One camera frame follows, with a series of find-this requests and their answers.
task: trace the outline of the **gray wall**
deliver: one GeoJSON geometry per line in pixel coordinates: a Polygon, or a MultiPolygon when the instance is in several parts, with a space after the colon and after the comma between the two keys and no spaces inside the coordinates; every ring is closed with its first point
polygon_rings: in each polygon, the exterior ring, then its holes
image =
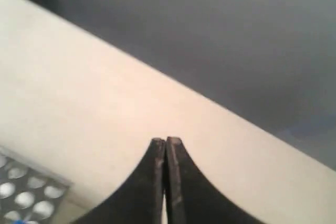
{"type": "Polygon", "coordinates": [[[63,17],[272,133],[336,111],[336,0],[56,2],[63,17]]]}

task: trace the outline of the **white surface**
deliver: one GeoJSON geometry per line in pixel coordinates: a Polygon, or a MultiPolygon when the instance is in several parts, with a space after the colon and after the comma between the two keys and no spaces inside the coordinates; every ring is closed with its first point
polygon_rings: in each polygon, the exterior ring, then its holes
{"type": "Polygon", "coordinates": [[[212,183],[267,223],[336,223],[336,173],[25,0],[0,0],[1,144],[94,206],[154,136],[180,136],[212,183]]]}

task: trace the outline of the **circular hole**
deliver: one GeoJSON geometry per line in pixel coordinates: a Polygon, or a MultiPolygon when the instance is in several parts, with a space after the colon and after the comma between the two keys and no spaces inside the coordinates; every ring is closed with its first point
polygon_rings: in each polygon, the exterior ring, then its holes
{"type": "Polygon", "coordinates": [[[18,162],[12,162],[8,166],[8,178],[15,179],[25,176],[28,172],[28,168],[18,162]]]}
{"type": "Polygon", "coordinates": [[[54,212],[54,206],[48,201],[41,201],[33,207],[33,212],[41,216],[42,219],[49,218],[54,212]]]}
{"type": "Polygon", "coordinates": [[[7,158],[4,155],[0,154],[0,168],[4,167],[7,163],[7,158]]]}
{"type": "Polygon", "coordinates": [[[24,193],[20,193],[16,196],[14,202],[19,205],[21,208],[30,207],[35,201],[35,195],[26,191],[24,193]]]}
{"type": "Polygon", "coordinates": [[[14,220],[14,221],[21,219],[21,216],[17,211],[8,212],[4,215],[4,217],[7,220],[14,220]]]}
{"type": "Polygon", "coordinates": [[[36,176],[32,176],[28,179],[28,187],[32,188],[32,189],[36,189],[36,188],[40,188],[43,187],[47,182],[47,178],[40,176],[40,175],[36,175],[36,176]]]}
{"type": "Polygon", "coordinates": [[[44,194],[51,199],[61,197],[64,194],[64,192],[65,190],[63,188],[57,188],[55,186],[47,186],[44,189],[44,194]]]}
{"type": "Polygon", "coordinates": [[[13,183],[4,183],[0,185],[0,198],[8,198],[15,192],[15,185],[13,183]]]}

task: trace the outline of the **black metal tool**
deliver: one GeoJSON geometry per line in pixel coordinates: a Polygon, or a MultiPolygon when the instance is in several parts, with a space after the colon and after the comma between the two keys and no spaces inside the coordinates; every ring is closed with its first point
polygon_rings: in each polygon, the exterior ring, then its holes
{"type": "Polygon", "coordinates": [[[169,224],[262,224],[205,178],[177,137],[153,139],[121,187],[74,223],[160,224],[164,193],[169,224]]]}

